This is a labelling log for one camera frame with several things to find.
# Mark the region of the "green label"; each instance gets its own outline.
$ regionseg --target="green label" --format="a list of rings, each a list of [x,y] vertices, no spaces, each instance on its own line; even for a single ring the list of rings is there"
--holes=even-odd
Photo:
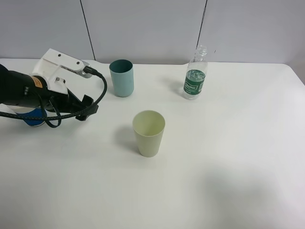
[[[205,74],[199,70],[189,70],[186,73],[184,91],[188,94],[196,95],[202,90]]]

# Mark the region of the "tabletop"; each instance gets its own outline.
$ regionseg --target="tabletop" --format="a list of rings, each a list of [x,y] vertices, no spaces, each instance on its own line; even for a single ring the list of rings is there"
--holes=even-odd
[[[0,59],[30,73],[37,60]],[[305,86],[284,64],[209,63],[200,97],[187,65],[134,65],[130,97],[109,89],[85,122],[29,127],[0,118],[0,228],[305,227]],[[79,98],[102,81],[62,75]],[[138,153],[132,119],[166,120],[159,153]]]

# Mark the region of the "plastic cup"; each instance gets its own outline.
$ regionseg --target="plastic cup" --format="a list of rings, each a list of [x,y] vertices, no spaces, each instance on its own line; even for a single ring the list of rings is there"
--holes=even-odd
[[[142,111],[134,117],[132,125],[140,153],[155,156],[165,128],[163,116],[156,111]]]
[[[117,60],[109,66],[114,92],[118,97],[133,93],[133,65],[128,60]]]

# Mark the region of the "white wall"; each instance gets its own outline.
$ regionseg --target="white wall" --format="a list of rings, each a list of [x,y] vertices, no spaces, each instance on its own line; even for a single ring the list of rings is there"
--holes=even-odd
[[[100,62],[182,64],[192,58],[205,0],[82,0]]]
[[[305,36],[303,37],[303,43],[299,46],[299,51],[293,59],[287,64],[294,70],[297,76],[305,84]]]
[[[0,58],[41,58],[53,48],[93,59],[79,0],[3,0]]]
[[[304,10],[305,0],[208,0],[200,42],[210,61],[297,64]]]

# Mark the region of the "plastic bottle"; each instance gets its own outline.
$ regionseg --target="plastic bottle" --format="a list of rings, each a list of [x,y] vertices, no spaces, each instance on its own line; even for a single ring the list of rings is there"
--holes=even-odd
[[[183,87],[183,96],[186,99],[193,100],[198,98],[205,76],[208,70],[208,62],[205,60],[207,48],[198,45],[194,59],[192,59],[187,67],[185,83]]]

